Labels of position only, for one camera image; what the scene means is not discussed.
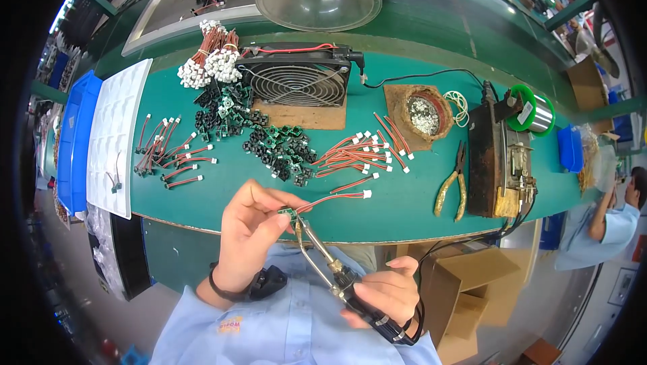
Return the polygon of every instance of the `right hand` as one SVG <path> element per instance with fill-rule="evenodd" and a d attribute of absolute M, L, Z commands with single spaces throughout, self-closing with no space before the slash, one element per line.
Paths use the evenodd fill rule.
<path fill-rule="evenodd" d="M 215 285 L 238 293 L 263 269 L 267 251 L 288 228 L 290 215 L 281 207 L 302 207 L 308 202 L 284 191 L 263 188 L 254 179 L 236 192 L 222 213 L 220 260 L 214 269 Z"/>

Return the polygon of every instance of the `factory floor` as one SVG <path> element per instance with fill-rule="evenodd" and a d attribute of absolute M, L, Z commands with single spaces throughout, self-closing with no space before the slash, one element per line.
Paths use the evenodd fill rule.
<path fill-rule="evenodd" d="M 67 286 L 96 324 L 102 338 L 110 338 L 125 352 L 134 344 L 152 353 L 155 342 L 180 294 L 156 283 L 130 302 L 106 293 L 94 270 L 87 231 L 83 224 L 68 230 L 54 212 L 51 190 L 38 190 L 45 237 L 52 245 Z M 460 362 L 476 365 L 499 352 L 497 361 L 511 363 L 538 337 L 558 345 L 570 328 L 593 276 L 592 269 L 554 270 L 554 254 L 540 251 L 530 282 L 522 290 L 507 327 L 481 326 L 479 353 Z"/>

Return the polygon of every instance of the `cooling fan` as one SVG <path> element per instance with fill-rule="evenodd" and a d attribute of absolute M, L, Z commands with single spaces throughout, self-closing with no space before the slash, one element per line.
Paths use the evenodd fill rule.
<path fill-rule="evenodd" d="M 338 107 L 344 104 L 351 62 L 364 73 L 364 54 L 349 46 L 280 42 L 250 47 L 236 66 L 263 102 Z"/>

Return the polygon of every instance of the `white plastic tray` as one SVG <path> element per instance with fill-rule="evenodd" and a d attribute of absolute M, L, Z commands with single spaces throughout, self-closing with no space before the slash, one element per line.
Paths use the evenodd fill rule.
<path fill-rule="evenodd" d="M 95 207 L 130 219 L 130 151 L 134 122 L 153 59 L 120 71 L 101 85 L 87 152 L 86 199 Z M 122 183 L 111 192 L 113 179 Z"/>

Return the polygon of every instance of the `fan grille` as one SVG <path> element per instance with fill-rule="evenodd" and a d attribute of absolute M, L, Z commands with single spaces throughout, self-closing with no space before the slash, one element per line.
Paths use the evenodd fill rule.
<path fill-rule="evenodd" d="M 255 70 L 250 85 L 264 102 L 303 107 L 340 106 L 346 87 L 339 70 L 273 66 Z"/>

